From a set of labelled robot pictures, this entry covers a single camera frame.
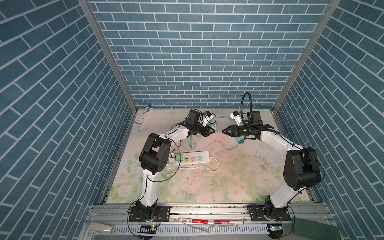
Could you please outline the green charger adapter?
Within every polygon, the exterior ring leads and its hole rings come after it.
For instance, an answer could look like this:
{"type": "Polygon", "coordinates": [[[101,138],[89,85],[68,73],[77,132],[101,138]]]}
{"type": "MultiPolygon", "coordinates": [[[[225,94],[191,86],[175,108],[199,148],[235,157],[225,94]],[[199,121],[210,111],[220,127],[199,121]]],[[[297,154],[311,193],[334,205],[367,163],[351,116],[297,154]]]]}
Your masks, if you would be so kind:
{"type": "Polygon", "coordinates": [[[176,162],[183,162],[183,155],[175,153],[175,161],[176,162]]]}

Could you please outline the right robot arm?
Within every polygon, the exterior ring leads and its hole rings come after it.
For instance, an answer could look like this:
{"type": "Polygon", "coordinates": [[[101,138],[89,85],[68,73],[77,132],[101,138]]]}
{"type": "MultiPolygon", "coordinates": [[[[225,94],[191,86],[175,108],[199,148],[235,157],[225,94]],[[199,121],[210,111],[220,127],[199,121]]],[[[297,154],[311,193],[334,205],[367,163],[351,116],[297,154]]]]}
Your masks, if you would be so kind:
{"type": "Polygon", "coordinates": [[[285,157],[284,181],[266,198],[264,205],[265,217],[277,220],[288,213],[288,206],[297,195],[322,181],[317,153],[313,148],[304,148],[286,139],[271,125],[264,125],[259,111],[248,112],[246,119],[241,112],[234,111],[230,118],[236,124],[222,130],[223,134],[260,140],[285,157]]]}

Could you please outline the white power strip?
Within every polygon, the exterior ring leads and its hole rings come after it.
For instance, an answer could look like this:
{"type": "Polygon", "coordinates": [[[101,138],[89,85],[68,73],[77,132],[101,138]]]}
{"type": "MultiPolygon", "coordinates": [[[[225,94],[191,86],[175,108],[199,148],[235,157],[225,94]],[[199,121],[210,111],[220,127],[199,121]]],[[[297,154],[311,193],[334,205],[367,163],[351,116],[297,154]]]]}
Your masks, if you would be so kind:
{"type": "Polygon", "coordinates": [[[177,153],[177,154],[183,155],[183,162],[176,162],[175,153],[170,153],[168,162],[166,164],[167,167],[173,167],[173,166],[183,167],[183,166],[196,165],[196,164],[209,164],[211,162],[208,151],[177,153]]]}

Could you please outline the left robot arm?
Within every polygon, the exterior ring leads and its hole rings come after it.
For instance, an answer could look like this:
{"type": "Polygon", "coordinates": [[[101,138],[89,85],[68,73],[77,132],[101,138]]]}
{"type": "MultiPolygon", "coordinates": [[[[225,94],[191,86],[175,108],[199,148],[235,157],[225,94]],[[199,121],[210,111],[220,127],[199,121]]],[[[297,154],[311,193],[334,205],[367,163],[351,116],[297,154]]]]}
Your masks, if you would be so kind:
{"type": "Polygon", "coordinates": [[[143,169],[143,188],[141,196],[134,202],[134,210],[139,217],[150,221],[159,215],[157,189],[158,183],[163,182],[159,177],[168,163],[171,148],[178,150],[177,143],[192,135],[208,137],[213,134],[215,130],[211,124],[216,120],[216,115],[210,111],[203,113],[197,109],[191,109],[186,118],[177,123],[172,130],[160,135],[151,133],[148,136],[139,156],[143,169]]]}

